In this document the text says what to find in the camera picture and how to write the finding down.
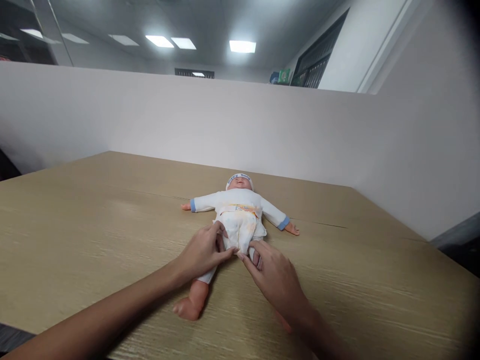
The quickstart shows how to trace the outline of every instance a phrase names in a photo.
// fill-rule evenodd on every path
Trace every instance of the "wooden table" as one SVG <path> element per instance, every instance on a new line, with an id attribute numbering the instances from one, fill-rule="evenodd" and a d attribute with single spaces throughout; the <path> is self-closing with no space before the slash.
<path id="1" fill-rule="evenodd" d="M 0 182 L 0 323 L 37 334 L 153 272 L 215 218 L 180 204 L 237 170 L 105 152 Z M 456 354 L 479 282 L 349 187 L 249 173 L 300 228 L 265 222 L 312 303 L 364 359 Z M 112 359 L 304 359 L 238 260 L 221 267 L 201 319 L 176 294 Z"/>

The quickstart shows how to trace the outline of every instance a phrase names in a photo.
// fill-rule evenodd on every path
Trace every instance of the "ceiling light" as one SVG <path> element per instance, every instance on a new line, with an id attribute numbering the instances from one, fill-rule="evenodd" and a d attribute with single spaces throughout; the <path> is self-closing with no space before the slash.
<path id="1" fill-rule="evenodd" d="M 192 40 L 187 37 L 172 37 L 171 39 L 180 49 L 197 50 Z"/>
<path id="2" fill-rule="evenodd" d="M 36 38 L 40 38 L 40 39 L 43 39 L 44 36 L 42 35 L 42 33 L 38 30 L 35 30 L 35 29 L 20 29 L 22 30 L 24 33 L 27 33 L 29 35 L 32 35 Z"/>
<path id="3" fill-rule="evenodd" d="M 14 37 L 11 37 L 11 36 L 8 36 L 8 35 L 5 35 L 5 34 L 2 34 L 1 32 L 0 32 L 0 38 L 4 38 L 6 40 L 18 41 L 18 39 L 14 38 Z"/>
<path id="4" fill-rule="evenodd" d="M 157 45 L 159 48 L 173 48 L 174 47 L 172 45 L 172 43 L 170 41 L 168 41 L 165 36 L 146 35 L 145 37 L 148 40 L 150 40 L 152 43 Z"/>
<path id="5" fill-rule="evenodd" d="M 125 45 L 125 46 L 140 46 L 138 45 L 135 41 L 133 41 L 131 38 L 125 35 L 110 35 L 108 34 L 109 37 L 111 37 L 113 40 L 118 41 L 120 44 Z"/>
<path id="6" fill-rule="evenodd" d="M 256 42 L 230 40 L 230 50 L 234 53 L 254 53 Z"/>
<path id="7" fill-rule="evenodd" d="M 43 36 L 42 33 L 38 30 L 35 30 L 35 29 L 20 29 L 20 30 L 23 31 L 24 33 L 32 35 L 34 38 L 37 38 L 39 40 L 46 42 L 47 44 L 61 44 L 60 41 L 52 40 L 48 37 Z"/>
<path id="8" fill-rule="evenodd" d="M 78 36 L 75 36 L 71 33 L 65 33 L 65 34 L 63 33 L 62 36 L 65 39 L 70 40 L 70 41 L 72 41 L 74 43 L 77 43 L 77 44 L 88 44 L 87 41 L 85 41 L 85 40 L 83 40 L 83 39 L 79 38 Z"/>

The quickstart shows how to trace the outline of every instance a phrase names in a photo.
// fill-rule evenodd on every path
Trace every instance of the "doll head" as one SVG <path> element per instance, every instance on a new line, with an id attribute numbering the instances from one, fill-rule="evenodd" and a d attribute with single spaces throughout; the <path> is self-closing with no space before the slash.
<path id="1" fill-rule="evenodd" d="M 226 190 L 231 189 L 248 189 L 254 190 L 254 184 L 250 176 L 238 173 L 233 175 L 230 180 L 226 183 Z"/>

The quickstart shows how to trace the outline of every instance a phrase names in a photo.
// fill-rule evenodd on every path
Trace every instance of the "baby doll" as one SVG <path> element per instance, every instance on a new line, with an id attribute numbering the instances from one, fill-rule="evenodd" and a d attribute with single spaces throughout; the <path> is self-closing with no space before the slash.
<path id="1" fill-rule="evenodd" d="M 288 216 L 253 190 L 254 186 L 250 177 L 238 173 L 228 180 L 225 191 L 196 197 L 191 199 L 190 203 L 183 204 L 181 208 L 191 210 L 193 213 L 215 209 L 215 221 L 221 221 L 228 234 L 228 238 L 223 236 L 225 249 L 236 247 L 244 254 L 248 252 L 255 266 L 260 267 L 261 259 L 255 253 L 253 247 L 249 248 L 249 243 L 250 241 L 259 241 L 267 235 L 267 230 L 262 224 L 262 214 L 280 231 L 286 230 L 294 235 L 299 235 L 300 232 L 290 222 Z M 209 283 L 216 269 L 214 268 L 193 280 L 188 297 L 175 304 L 173 307 L 174 313 L 190 321 L 199 318 L 209 293 Z"/>

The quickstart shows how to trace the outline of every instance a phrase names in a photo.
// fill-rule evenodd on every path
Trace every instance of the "doll foot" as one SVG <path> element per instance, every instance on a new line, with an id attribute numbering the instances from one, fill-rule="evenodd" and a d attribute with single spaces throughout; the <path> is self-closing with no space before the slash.
<path id="1" fill-rule="evenodd" d="M 185 320 L 196 321 L 202 309 L 196 307 L 192 301 L 185 297 L 173 306 L 173 312 Z"/>
<path id="2" fill-rule="evenodd" d="M 284 317 L 282 315 L 280 315 L 280 313 L 278 311 L 275 311 L 275 315 L 278 318 L 278 320 L 280 320 L 280 323 L 283 326 L 283 328 L 285 329 L 285 331 L 287 333 L 291 334 L 292 333 L 292 327 L 289 325 L 287 320 L 285 320 Z"/>

